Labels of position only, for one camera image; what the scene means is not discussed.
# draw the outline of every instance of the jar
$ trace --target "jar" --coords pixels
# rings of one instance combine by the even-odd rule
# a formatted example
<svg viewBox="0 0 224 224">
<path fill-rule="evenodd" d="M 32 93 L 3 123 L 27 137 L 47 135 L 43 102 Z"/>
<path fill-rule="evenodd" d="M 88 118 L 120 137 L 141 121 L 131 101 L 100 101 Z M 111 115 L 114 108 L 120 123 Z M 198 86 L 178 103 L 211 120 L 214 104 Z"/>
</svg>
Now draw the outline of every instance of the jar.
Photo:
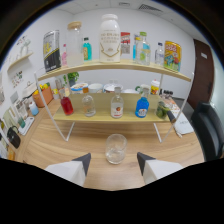
<svg viewBox="0 0 224 224">
<path fill-rule="evenodd" d="M 75 67 L 84 63 L 83 35 L 81 22 L 74 21 L 68 24 L 66 35 L 66 54 L 68 67 Z"/>
<path fill-rule="evenodd" d="M 35 102 L 30 102 L 29 104 L 29 108 L 30 108 L 30 111 L 32 113 L 33 116 L 36 116 L 38 113 L 39 113 L 39 110 L 37 108 L 37 105 L 35 104 Z"/>
<path fill-rule="evenodd" d="M 102 16 L 100 26 L 100 62 L 120 62 L 121 37 L 118 17 L 113 14 Z"/>
</svg>

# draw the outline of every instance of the drinking glass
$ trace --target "drinking glass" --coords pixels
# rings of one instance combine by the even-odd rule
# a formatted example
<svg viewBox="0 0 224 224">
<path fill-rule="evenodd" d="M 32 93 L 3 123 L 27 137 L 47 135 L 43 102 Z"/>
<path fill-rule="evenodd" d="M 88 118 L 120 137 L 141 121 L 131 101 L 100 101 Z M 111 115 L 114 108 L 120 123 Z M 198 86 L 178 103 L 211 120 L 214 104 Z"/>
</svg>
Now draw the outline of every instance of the drinking glass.
<svg viewBox="0 0 224 224">
<path fill-rule="evenodd" d="M 119 164 L 124 160 L 127 139 L 120 134 L 113 134 L 106 141 L 106 158 L 112 164 Z"/>
</svg>

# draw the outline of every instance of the shelf board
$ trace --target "shelf board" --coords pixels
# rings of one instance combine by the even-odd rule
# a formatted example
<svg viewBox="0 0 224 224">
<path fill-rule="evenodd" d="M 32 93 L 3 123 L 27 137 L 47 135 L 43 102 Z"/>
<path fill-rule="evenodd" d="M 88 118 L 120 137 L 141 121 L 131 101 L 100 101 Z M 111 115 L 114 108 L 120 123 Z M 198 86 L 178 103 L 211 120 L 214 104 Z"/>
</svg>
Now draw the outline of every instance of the shelf board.
<svg viewBox="0 0 224 224">
<path fill-rule="evenodd" d="M 138 118 L 135 115 L 135 109 L 137 101 L 141 98 L 141 94 L 134 93 L 121 93 L 121 97 L 124 100 L 124 111 L 121 118 L 115 119 L 110 115 L 111 110 L 111 99 L 114 96 L 113 93 L 92 93 L 89 94 L 93 97 L 96 114 L 92 117 L 86 117 L 83 113 L 82 108 L 82 98 L 84 94 L 71 94 L 69 97 L 71 99 L 74 113 L 66 116 L 62 107 L 54 114 L 53 118 L 56 121 L 75 121 L 79 123 L 153 123 L 153 122 L 170 122 L 167 118 L 166 120 L 158 118 L 154 112 L 157 108 L 157 103 L 160 99 L 158 95 L 149 95 L 149 110 L 145 118 Z"/>
<path fill-rule="evenodd" d="M 9 70 L 10 68 L 12 68 L 14 65 L 18 64 L 20 61 L 24 60 L 25 58 L 28 58 L 28 57 L 29 57 L 30 55 L 32 55 L 32 54 L 33 54 L 33 52 L 31 52 L 31 53 L 29 53 L 29 54 L 23 56 L 22 58 L 20 58 L 20 59 L 14 61 L 11 65 L 9 65 L 8 70 Z"/>
<path fill-rule="evenodd" d="M 138 71 L 148 71 L 166 74 L 169 76 L 173 76 L 185 81 L 190 82 L 191 79 L 180 72 L 174 72 L 172 70 L 155 66 L 154 63 L 150 63 L 150 66 L 135 64 L 133 60 L 130 59 L 121 59 L 118 63 L 101 63 L 99 59 L 92 60 L 88 62 L 84 62 L 83 65 L 76 67 L 63 67 L 51 72 L 45 73 L 43 76 L 39 77 L 38 80 L 44 80 L 47 78 L 55 77 L 58 75 L 63 75 L 71 72 L 80 72 L 80 71 L 88 71 L 88 70 L 99 70 L 99 69 L 129 69 L 129 70 L 138 70 Z"/>
</svg>

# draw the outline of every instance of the table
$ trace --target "table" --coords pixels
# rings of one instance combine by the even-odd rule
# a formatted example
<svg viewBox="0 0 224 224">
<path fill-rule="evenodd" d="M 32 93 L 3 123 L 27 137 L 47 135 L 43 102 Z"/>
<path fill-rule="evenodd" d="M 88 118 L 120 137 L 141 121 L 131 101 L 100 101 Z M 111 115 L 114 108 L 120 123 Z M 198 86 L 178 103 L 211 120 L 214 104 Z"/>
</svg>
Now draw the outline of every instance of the table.
<svg viewBox="0 0 224 224">
<path fill-rule="evenodd" d="M 60 100 L 48 105 L 54 113 Z M 57 121 L 63 134 L 67 135 L 71 122 Z M 165 136 L 170 123 L 159 123 L 161 136 Z M 105 157 L 105 143 L 109 135 L 119 133 L 127 138 L 126 157 L 118 165 L 110 164 Z M 172 130 L 164 143 L 160 143 L 153 124 L 103 124 L 76 123 L 70 139 L 65 142 L 53 125 L 46 109 L 40 110 L 27 132 L 21 136 L 21 146 L 16 161 L 45 169 L 48 165 L 71 161 L 91 153 L 85 188 L 101 190 L 123 190 L 145 185 L 138 165 L 137 152 L 158 160 L 180 163 L 183 167 L 204 162 L 200 143 L 195 133 L 179 138 Z"/>
</svg>

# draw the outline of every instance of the white bottle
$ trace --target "white bottle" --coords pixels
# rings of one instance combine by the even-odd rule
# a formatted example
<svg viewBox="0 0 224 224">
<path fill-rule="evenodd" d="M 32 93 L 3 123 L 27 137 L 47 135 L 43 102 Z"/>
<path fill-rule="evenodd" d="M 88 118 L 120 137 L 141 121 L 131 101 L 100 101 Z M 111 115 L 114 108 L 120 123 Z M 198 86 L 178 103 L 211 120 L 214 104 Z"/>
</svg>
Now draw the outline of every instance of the white bottle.
<svg viewBox="0 0 224 224">
<path fill-rule="evenodd" d="M 102 16 L 100 26 L 100 62 L 120 62 L 121 37 L 118 17 L 113 14 Z"/>
<path fill-rule="evenodd" d="M 158 49 L 155 52 L 155 64 L 163 67 L 164 51 L 163 51 L 163 44 L 162 43 L 158 43 Z"/>
<path fill-rule="evenodd" d="M 124 100 L 120 97 L 121 87 L 115 87 L 115 96 L 111 99 L 111 117 L 120 118 L 123 115 Z"/>
<path fill-rule="evenodd" d="M 83 35 L 80 21 L 68 24 L 66 35 L 66 54 L 68 67 L 75 67 L 84 64 Z"/>
</svg>

